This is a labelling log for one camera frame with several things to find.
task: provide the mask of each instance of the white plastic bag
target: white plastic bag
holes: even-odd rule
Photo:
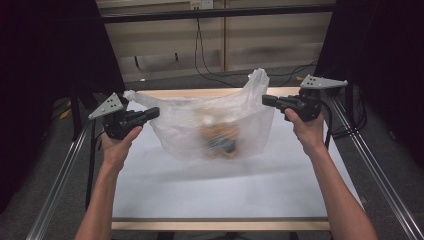
[[[157,99],[127,91],[128,100],[159,107],[150,121],[162,147],[179,159],[246,158],[259,154],[268,140],[274,108],[262,105],[269,78],[257,69],[239,92],[207,98]]]

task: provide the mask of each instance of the forearm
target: forearm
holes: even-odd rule
[[[75,239],[110,239],[112,207],[118,173],[107,166],[100,168],[90,206]]]
[[[377,239],[370,219],[347,188],[324,145],[314,149],[309,157],[334,239]]]

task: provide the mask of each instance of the person's left arm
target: person's left arm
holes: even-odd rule
[[[116,182],[134,139],[141,132],[134,128],[122,141],[102,134],[103,163],[100,167],[90,205],[81,222],[75,239],[111,239],[112,208]]]

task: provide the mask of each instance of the metal bracket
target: metal bracket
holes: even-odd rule
[[[347,86],[347,80],[338,81],[322,77],[314,77],[308,74],[303,82],[300,84],[300,88],[304,89],[327,89]]]
[[[117,112],[124,108],[119,97],[116,93],[113,93],[106,101],[104,101],[94,112],[88,115],[88,119],[93,120],[95,118]]]

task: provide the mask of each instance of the human hand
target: human hand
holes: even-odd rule
[[[110,139],[107,134],[102,134],[103,165],[115,173],[119,173],[124,167],[125,159],[132,145],[143,127],[133,128],[123,140]]]
[[[293,132],[296,134],[297,139],[303,146],[303,151],[310,156],[312,151],[324,145],[324,115],[320,113],[317,119],[303,122],[297,113],[287,108],[284,111],[287,118],[293,123]]]

